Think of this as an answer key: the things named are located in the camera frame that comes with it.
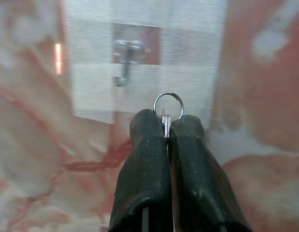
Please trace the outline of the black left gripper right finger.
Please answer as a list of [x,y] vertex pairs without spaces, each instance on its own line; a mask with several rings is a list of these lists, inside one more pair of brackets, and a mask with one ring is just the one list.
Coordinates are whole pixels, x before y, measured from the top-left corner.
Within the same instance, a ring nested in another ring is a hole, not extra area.
[[252,231],[226,173],[207,147],[199,118],[184,115],[172,122],[168,155],[176,231]]

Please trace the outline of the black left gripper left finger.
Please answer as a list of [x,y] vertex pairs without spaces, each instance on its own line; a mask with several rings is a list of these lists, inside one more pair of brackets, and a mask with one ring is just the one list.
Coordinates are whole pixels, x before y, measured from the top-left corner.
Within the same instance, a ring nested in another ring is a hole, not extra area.
[[170,172],[161,121],[150,109],[130,124],[132,153],[117,179],[110,232],[170,231]]

